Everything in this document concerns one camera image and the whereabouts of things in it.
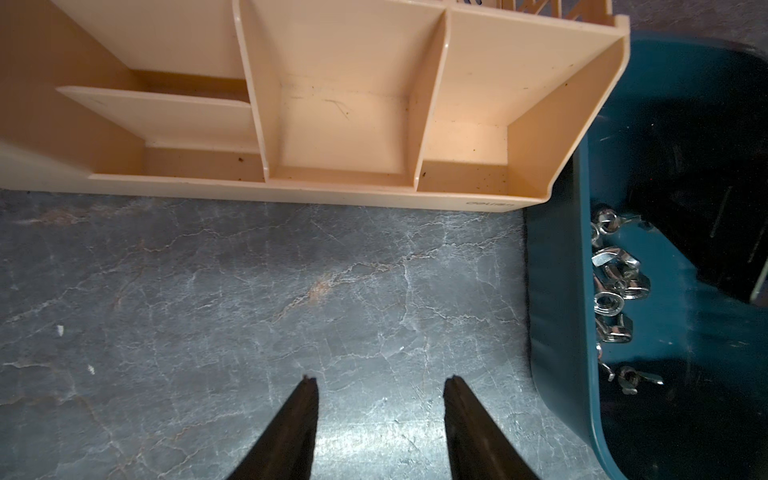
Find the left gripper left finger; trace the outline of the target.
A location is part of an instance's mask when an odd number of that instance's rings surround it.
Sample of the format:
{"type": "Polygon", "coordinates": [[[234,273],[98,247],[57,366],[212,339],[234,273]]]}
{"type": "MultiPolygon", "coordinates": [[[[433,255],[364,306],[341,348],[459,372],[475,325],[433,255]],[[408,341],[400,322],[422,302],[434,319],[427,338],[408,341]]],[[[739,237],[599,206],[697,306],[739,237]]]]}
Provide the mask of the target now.
{"type": "Polygon", "coordinates": [[[310,479],[318,417],[317,381],[304,376],[228,479],[310,479]]]}

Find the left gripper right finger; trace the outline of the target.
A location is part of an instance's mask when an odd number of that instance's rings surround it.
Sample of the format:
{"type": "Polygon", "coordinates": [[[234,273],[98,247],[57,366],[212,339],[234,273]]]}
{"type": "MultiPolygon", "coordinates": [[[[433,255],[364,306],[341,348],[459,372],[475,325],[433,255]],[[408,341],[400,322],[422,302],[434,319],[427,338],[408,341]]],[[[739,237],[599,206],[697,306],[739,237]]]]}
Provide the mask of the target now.
{"type": "Polygon", "coordinates": [[[460,376],[443,391],[453,479],[538,479],[460,376]]]}

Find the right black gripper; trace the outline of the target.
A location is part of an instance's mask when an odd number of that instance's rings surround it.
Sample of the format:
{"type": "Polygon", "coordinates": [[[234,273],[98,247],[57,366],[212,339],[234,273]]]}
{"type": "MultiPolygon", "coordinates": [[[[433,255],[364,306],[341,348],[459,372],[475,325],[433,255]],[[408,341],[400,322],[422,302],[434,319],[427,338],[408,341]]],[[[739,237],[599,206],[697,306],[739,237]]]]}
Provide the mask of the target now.
{"type": "Polygon", "coordinates": [[[696,269],[697,278],[744,303],[767,280],[767,155],[689,165],[630,189],[628,203],[696,269]]]}

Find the teal plastic storage tray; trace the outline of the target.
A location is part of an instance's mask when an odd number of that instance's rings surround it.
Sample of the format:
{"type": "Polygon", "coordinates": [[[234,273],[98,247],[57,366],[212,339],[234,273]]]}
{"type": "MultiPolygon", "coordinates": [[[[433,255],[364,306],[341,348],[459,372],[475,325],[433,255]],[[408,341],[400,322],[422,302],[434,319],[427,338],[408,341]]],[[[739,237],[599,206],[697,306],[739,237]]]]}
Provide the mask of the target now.
{"type": "Polygon", "coordinates": [[[700,281],[658,229],[622,227],[610,243],[641,261],[651,291],[626,303],[633,339],[605,344],[603,360],[664,380],[625,395],[597,364],[590,261],[597,205],[640,215],[629,191],[654,175],[763,153],[764,53],[641,33],[550,199],[526,212],[534,384],[612,479],[767,475],[767,280],[744,303],[700,281]]]}

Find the pile of silver wing nuts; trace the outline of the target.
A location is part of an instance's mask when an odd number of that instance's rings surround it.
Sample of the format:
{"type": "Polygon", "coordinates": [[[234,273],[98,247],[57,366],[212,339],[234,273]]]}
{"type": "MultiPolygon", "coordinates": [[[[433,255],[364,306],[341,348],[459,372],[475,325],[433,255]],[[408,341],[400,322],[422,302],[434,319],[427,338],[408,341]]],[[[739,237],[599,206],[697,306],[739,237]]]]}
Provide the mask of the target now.
{"type": "Polygon", "coordinates": [[[632,366],[613,369],[603,360],[605,344],[628,344],[633,339],[633,321],[624,312],[626,303],[645,299],[651,291],[651,281],[641,271],[641,261],[626,249],[610,243],[610,238],[629,224],[635,224],[645,231],[656,230],[638,214],[620,214],[606,204],[594,207],[590,220],[590,261],[593,267],[593,311],[598,367],[604,372],[608,382],[619,385],[623,394],[635,395],[640,383],[661,386],[664,384],[663,378],[639,371],[632,366]]]}

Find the beige plastic file organizer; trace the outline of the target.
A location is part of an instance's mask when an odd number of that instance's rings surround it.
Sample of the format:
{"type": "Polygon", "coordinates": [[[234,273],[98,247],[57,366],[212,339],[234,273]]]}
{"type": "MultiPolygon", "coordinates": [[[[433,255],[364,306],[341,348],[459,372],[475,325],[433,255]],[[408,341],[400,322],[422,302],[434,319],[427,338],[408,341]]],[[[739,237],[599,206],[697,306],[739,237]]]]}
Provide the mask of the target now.
{"type": "Polygon", "coordinates": [[[5,1],[1,185],[517,210],[629,56],[608,1],[5,1]]]}

